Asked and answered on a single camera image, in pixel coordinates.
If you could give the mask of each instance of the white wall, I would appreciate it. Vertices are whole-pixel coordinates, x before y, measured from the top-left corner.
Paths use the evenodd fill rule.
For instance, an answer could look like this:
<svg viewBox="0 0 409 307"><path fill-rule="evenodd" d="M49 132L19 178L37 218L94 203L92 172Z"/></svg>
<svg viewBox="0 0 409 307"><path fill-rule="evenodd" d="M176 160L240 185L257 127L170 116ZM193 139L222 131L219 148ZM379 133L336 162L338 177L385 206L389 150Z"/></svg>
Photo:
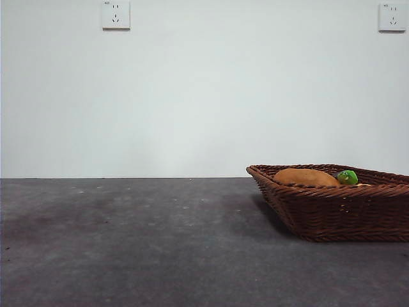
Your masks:
<svg viewBox="0 0 409 307"><path fill-rule="evenodd" d="M409 33L373 0L3 0L2 177L409 175Z"/></svg>

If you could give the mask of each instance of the white outlet cover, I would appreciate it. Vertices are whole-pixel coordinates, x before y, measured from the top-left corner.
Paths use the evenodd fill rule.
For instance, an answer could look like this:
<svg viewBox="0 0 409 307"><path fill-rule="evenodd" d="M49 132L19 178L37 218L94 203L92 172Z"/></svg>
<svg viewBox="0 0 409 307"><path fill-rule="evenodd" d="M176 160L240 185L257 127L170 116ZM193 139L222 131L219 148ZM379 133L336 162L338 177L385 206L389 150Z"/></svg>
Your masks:
<svg viewBox="0 0 409 307"><path fill-rule="evenodd" d="M379 31L405 31L408 26L408 6L405 3L379 4Z"/></svg>
<svg viewBox="0 0 409 307"><path fill-rule="evenodd" d="M130 29L130 1L104 1L102 29Z"/></svg>

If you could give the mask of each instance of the bread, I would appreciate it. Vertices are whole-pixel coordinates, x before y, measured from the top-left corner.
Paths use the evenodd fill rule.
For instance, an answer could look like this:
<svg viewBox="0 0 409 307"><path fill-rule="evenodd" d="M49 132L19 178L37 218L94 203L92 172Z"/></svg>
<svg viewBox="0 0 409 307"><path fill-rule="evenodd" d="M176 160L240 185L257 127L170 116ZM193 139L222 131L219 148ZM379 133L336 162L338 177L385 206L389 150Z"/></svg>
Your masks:
<svg viewBox="0 0 409 307"><path fill-rule="evenodd" d="M341 185L333 176L315 169L286 168L275 174L274 180L282 184Z"/></svg>

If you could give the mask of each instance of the electrical outlet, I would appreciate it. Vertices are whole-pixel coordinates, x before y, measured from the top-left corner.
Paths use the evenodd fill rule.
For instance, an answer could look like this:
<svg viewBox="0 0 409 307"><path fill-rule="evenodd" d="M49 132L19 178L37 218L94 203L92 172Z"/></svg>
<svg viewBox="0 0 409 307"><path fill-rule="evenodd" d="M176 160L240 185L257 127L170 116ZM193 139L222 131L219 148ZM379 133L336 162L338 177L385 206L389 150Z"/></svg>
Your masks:
<svg viewBox="0 0 409 307"><path fill-rule="evenodd" d="M102 29L130 29L130 2L104 1Z"/></svg>
<svg viewBox="0 0 409 307"><path fill-rule="evenodd" d="M408 24L408 10L404 3L379 4L379 31L406 30Z"/></svg>

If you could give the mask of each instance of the green object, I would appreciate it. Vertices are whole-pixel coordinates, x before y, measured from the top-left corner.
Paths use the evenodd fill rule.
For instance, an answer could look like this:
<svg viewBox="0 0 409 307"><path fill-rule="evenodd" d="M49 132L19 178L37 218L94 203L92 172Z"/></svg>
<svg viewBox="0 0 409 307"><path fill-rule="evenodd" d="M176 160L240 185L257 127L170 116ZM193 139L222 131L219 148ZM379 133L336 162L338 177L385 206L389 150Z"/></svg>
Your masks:
<svg viewBox="0 0 409 307"><path fill-rule="evenodd" d="M358 176L354 171L346 170L337 174L337 179L341 184L357 184Z"/></svg>

